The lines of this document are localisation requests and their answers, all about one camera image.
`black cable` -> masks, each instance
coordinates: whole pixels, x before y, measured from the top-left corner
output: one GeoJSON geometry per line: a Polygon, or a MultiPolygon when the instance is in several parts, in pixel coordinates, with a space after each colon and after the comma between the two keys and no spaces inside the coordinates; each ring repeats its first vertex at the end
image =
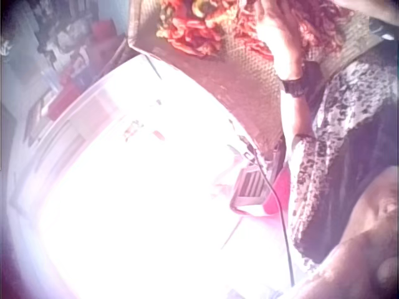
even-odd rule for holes
{"type": "Polygon", "coordinates": [[[294,271],[292,269],[292,260],[291,260],[291,253],[289,251],[289,245],[288,245],[288,237],[287,237],[287,229],[286,229],[286,223],[284,222],[284,215],[282,213],[282,206],[281,206],[281,201],[279,196],[277,195],[276,191],[274,190],[272,184],[269,182],[269,180],[266,177],[266,174],[263,171],[263,168],[261,166],[261,164],[259,163],[259,158],[257,157],[257,153],[255,151],[254,152],[254,156],[255,156],[255,160],[257,165],[259,166],[259,170],[261,171],[261,174],[267,184],[267,186],[270,188],[270,190],[272,191],[274,197],[276,198],[277,201],[277,205],[279,207],[279,212],[280,212],[280,220],[281,220],[281,225],[282,225],[282,231],[284,233],[284,241],[286,242],[286,248],[287,248],[287,259],[288,259],[288,267],[289,267],[289,276],[290,276],[290,280],[291,280],[291,286],[293,287],[295,285],[295,280],[294,280],[294,271]]]}

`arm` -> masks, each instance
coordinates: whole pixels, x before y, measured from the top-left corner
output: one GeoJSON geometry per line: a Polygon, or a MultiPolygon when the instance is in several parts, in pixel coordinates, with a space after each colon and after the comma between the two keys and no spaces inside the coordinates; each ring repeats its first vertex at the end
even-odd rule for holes
{"type": "Polygon", "coordinates": [[[294,137],[297,135],[313,135],[309,107],[305,97],[294,98],[281,92],[281,123],[289,153],[293,147],[294,137]]]}
{"type": "Polygon", "coordinates": [[[399,26],[398,4],[394,2],[395,0],[334,0],[336,5],[399,26]]]}
{"type": "MultiPolygon", "coordinates": [[[[274,56],[274,68],[281,80],[296,80],[303,75],[299,26],[286,1],[259,0],[255,3],[257,34],[274,56]]],[[[296,135],[312,135],[305,97],[294,98],[281,92],[281,122],[289,152],[296,135]]]]}

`person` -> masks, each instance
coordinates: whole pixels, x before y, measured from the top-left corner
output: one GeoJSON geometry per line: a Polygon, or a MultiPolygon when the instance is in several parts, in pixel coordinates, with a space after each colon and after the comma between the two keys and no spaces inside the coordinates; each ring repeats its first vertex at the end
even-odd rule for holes
{"type": "MultiPolygon", "coordinates": [[[[289,238],[294,259],[310,273],[284,296],[396,298],[397,47],[379,45],[336,74],[313,120],[300,88],[299,26],[287,1],[255,5],[258,38],[270,48],[283,85],[289,238]]],[[[358,6],[363,12],[369,7],[358,6]]]]}

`red object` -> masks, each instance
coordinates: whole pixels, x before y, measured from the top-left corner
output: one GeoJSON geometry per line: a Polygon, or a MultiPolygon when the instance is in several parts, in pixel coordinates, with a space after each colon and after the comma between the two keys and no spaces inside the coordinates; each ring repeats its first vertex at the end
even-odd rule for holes
{"type": "Polygon", "coordinates": [[[117,28],[112,20],[97,21],[92,24],[93,37],[96,42],[102,42],[117,35],[117,28]]]}
{"type": "Polygon", "coordinates": [[[49,105],[47,116],[55,121],[82,94],[74,82],[69,82],[49,105]]]}
{"type": "MultiPolygon", "coordinates": [[[[289,194],[291,187],[291,173],[289,171],[288,164],[286,164],[280,171],[276,180],[273,183],[273,189],[279,196],[282,209],[288,208],[289,194]]],[[[264,212],[267,215],[273,215],[279,212],[279,206],[277,205],[276,197],[272,192],[269,193],[267,199],[263,204],[264,212]]]]}

